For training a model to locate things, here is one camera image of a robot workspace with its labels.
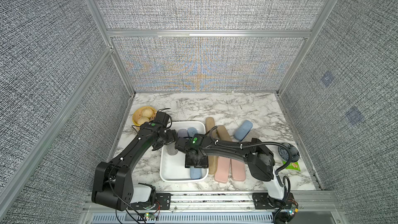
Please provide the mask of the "grey fabric glasses case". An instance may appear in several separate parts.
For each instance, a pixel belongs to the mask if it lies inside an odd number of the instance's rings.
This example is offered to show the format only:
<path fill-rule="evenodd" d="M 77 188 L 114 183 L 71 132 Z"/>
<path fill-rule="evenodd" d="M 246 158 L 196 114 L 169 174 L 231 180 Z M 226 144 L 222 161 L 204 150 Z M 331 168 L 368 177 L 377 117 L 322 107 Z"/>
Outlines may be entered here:
<path fill-rule="evenodd" d="M 175 156 L 176 154 L 178 154 L 178 150 L 175 149 L 175 145 L 174 144 L 168 144 L 166 145 L 166 151 L 170 156 Z"/>

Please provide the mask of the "blue glasses case front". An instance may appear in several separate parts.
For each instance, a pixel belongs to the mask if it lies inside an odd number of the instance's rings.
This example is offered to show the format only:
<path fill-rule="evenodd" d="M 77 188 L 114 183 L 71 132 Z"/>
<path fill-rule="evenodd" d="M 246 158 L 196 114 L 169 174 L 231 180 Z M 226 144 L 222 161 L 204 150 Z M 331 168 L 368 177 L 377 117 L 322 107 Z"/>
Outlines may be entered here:
<path fill-rule="evenodd" d="M 188 132 L 188 136 L 190 138 L 193 138 L 196 134 L 198 134 L 198 130 L 196 128 L 194 128 L 194 127 L 189 127 L 187 129 L 187 132 Z"/>

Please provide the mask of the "purple fabric glasses case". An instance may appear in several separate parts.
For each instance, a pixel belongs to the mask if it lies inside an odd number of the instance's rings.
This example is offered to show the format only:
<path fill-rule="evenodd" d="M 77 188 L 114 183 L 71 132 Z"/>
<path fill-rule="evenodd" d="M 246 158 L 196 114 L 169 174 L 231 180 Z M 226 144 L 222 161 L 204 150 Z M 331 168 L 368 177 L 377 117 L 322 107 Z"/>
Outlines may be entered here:
<path fill-rule="evenodd" d="M 189 134 L 188 134 L 188 130 L 187 129 L 178 130 L 177 135 L 178 135 L 179 138 L 183 138 L 183 139 L 188 139 L 189 138 Z"/>

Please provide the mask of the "tan glasses case back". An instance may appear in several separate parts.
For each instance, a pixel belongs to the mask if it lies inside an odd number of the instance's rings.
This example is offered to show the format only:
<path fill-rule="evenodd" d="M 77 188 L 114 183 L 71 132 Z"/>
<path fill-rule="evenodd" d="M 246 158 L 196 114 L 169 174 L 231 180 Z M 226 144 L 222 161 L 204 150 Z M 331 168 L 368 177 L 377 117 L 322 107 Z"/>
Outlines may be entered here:
<path fill-rule="evenodd" d="M 209 134 L 209 131 L 212 130 L 212 134 L 214 134 L 215 120 L 212 117 L 207 117 L 205 120 L 206 134 Z"/>

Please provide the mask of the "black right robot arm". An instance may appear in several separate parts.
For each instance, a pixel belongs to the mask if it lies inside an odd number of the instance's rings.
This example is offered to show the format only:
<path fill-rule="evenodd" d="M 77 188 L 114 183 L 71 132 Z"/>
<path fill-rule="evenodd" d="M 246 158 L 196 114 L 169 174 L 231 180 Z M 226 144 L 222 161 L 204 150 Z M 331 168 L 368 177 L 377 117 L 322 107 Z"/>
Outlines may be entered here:
<path fill-rule="evenodd" d="M 277 146 L 288 154 L 288 160 L 279 168 L 275 168 L 274 154 L 269 146 Z M 292 160 L 288 147 L 277 142 L 262 142 L 252 139 L 251 142 L 230 142 L 213 137 L 209 134 L 195 134 L 192 138 L 179 138 L 175 149 L 185 153 L 185 167 L 208 168 L 208 157 L 218 156 L 241 161 L 248 165 L 251 176 L 263 181 L 268 196 L 274 200 L 285 201 L 289 188 L 283 184 L 279 172 L 284 170 Z"/>

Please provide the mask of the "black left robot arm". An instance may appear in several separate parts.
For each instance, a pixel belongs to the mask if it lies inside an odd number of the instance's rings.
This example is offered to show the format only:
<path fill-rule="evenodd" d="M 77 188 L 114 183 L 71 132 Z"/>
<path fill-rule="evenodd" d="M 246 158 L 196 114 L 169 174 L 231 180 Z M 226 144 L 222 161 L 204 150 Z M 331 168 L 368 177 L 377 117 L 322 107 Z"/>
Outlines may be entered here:
<path fill-rule="evenodd" d="M 140 126 L 136 137 L 118 156 L 100 162 L 95 168 L 92 202 L 119 211 L 130 207 L 134 194 L 132 172 L 149 148 L 156 151 L 178 139 L 171 124 L 169 114 L 157 112 L 154 120 Z"/>

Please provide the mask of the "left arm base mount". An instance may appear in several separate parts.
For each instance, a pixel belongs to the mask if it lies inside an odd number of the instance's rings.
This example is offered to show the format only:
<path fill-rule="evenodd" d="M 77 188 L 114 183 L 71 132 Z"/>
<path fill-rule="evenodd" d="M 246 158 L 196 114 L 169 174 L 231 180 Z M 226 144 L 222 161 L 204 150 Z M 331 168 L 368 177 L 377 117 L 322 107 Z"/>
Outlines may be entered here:
<path fill-rule="evenodd" d="M 156 211 L 169 210 L 171 205 L 170 193 L 156 193 L 155 197 L 150 197 L 147 202 L 134 203 L 133 206 L 137 210 Z"/>

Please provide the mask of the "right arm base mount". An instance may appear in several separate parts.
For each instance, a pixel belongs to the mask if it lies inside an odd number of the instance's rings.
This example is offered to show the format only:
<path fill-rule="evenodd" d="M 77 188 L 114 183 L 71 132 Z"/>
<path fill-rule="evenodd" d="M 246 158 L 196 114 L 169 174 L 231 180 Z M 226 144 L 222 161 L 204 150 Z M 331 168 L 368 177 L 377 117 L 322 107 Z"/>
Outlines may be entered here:
<path fill-rule="evenodd" d="M 294 212 L 299 208 L 298 203 L 293 197 L 292 193 L 289 193 L 287 200 L 277 200 L 268 196 L 266 192 L 253 193 L 252 199 L 254 202 L 255 209 L 282 209 L 290 210 Z"/>

